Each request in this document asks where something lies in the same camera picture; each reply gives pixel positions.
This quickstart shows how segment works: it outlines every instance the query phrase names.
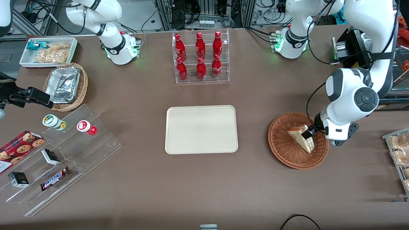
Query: white plastic tray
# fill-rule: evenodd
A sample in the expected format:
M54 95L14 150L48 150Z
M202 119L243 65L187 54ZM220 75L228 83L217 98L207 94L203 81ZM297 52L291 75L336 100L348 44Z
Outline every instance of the white plastic tray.
M234 153L238 149L233 106L171 107L166 115L168 154Z
M70 52L68 53L67 61L63 64L59 63L37 63L34 62L34 57L37 54L37 50L29 50L24 48L24 52L20 59L20 65L26 68L51 68L57 67L71 62L74 57L75 48L78 41L73 37L62 37L62 38L30 38L27 43L30 41L47 41L51 43L69 43L71 44Z

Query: wicker basket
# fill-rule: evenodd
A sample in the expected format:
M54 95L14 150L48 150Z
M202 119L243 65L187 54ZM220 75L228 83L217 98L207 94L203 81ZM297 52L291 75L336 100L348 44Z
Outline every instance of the wicker basket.
M54 104L53 105L52 109L60 111L60 112L67 112L67 111L73 110L76 107L80 106L82 104L82 101L85 98L85 94L87 93L87 87L88 87L87 73L84 71L84 69L80 65L76 63L65 64L57 68L62 69L62 68L68 68L68 67L78 68L81 71L81 76L80 76L80 80L78 83L78 89L77 89L77 95L76 95L75 101L71 104ZM45 84L43 87L44 92L45 92L45 89L47 88L50 76L51 76L51 73L48 75L47 80L45 80Z
M287 130L309 124L303 113L284 113L271 123L268 129L268 143L273 154L283 164L295 169L311 169L323 162L328 153L328 140L318 132L313 136L315 148L306 152L288 133Z

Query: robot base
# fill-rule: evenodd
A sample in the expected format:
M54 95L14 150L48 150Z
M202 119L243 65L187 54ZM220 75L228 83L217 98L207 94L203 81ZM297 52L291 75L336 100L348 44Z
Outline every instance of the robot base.
M285 36L287 30L288 28L277 30L273 36L270 36L270 41L277 42L277 44L271 44L271 49L273 53L277 52L285 58L296 59L306 50L308 41L305 42L304 46L302 43L297 43L295 46L298 46L299 44L299 47L294 48Z
M106 49L106 53L109 59L117 65L125 65L132 61L134 58L139 58L140 52L140 40L136 40L135 37L132 37L128 34L122 35L125 38L125 46L119 51L118 54L110 54Z

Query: snickers bar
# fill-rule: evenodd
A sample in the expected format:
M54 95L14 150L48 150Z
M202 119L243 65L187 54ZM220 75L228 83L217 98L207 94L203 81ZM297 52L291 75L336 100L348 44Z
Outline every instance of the snickers bar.
M59 171L56 175L51 177L49 180L47 180L45 183L41 184L40 185L41 190L45 191L46 189L57 183L57 181L61 180L64 176L66 176L69 173L71 173L71 171L68 169L67 166L63 170Z

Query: small white box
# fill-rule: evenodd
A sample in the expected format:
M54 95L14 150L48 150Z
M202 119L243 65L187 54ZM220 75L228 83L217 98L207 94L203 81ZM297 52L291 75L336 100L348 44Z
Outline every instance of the small white box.
M74 57L75 48L77 46L78 41L73 37L64 37L64 38L30 38L27 43L30 41L46 41L49 43L69 43L71 44L70 52L68 53L68 57L65 63L37 63L34 62L34 57L37 54L37 50L29 50L24 48L23 55L20 58L20 65L26 68L53 68L57 66L61 66L67 63L71 63L72 58Z

